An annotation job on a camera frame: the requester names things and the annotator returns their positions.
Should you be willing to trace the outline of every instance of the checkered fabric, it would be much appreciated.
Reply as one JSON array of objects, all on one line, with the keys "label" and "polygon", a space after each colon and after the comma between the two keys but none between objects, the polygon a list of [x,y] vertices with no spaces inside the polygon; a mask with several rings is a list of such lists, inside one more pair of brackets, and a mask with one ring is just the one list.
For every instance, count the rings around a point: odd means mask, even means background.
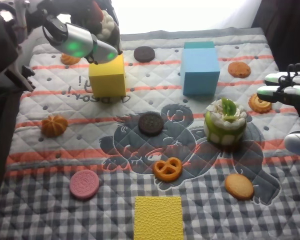
[{"label": "checkered fabric", "polygon": [[[30,64],[36,90],[21,97],[0,189],[0,240],[133,239],[136,196],[181,196],[186,240],[300,240],[300,157],[283,144],[289,132],[300,131],[300,119],[281,103],[262,115],[249,108],[249,97],[277,66],[265,36],[245,31],[122,41],[128,88],[117,100],[92,97],[84,59],[64,66],[51,46],[36,46]],[[182,95],[180,59],[190,41],[216,46],[221,70],[213,99]],[[143,45],[155,50],[150,64],[133,58]],[[229,75],[233,61],[249,64],[251,75]],[[221,97],[249,113],[242,143],[232,152],[207,142],[203,132],[205,108]],[[165,122],[163,133],[153,138],[136,126],[148,111]],[[52,114],[65,116],[69,126],[62,136],[46,138],[40,122]],[[164,183],[151,167],[169,157],[178,157],[183,171],[175,182]],[[71,177],[83,169],[96,172],[100,181],[97,194],[85,201],[69,190]],[[252,200],[227,193],[225,178],[232,173],[251,180]]]}]

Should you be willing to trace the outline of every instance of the black curtain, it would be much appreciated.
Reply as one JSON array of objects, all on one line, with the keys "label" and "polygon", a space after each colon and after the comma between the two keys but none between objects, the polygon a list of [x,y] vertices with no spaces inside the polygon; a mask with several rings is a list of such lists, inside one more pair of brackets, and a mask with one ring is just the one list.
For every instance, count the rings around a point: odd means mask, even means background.
[{"label": "black curtain", "polygon": [[300,63],[300,0],[262,0],[252,27],[263,29],[280,71]]}]

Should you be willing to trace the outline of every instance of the pink cookie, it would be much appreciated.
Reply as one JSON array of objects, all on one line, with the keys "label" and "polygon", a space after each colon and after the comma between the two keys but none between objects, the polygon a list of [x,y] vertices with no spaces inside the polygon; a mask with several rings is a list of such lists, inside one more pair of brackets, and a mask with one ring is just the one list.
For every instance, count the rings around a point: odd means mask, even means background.
[{"label": "pink cookie", "polygon": [[98,175],[91,170],[76,172],[70,180],[70,191],[78,199],[88,199],[96,194],[99,188]]}]

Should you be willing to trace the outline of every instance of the textured yellow block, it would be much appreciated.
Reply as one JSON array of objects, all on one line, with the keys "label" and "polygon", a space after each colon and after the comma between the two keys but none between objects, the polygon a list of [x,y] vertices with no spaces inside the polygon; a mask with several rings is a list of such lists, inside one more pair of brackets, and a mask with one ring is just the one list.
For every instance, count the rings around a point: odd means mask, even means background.
[{"label": "textured yellow block", "polygon": [[126,95],[124,55],[104,64],[89,65],[89,79],[95,97],[121,97]]},{"label": "textured yellow block", "polygon": [[134,240],[183,240],[181,197],[137,196]]}]

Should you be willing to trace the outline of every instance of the teal block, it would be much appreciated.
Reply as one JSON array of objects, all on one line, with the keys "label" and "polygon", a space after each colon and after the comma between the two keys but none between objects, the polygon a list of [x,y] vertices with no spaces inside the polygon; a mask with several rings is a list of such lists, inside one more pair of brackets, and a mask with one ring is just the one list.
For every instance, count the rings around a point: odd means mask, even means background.
[{"label": "teal block", "polygon": [[183,95],[214,95],[220,75],[215,48],[185,48],[180,77]]},{"label": "teal block", "polygon": [[213,49],[215,44],[213,41],[192,41],[184,43],[185,49]]}]

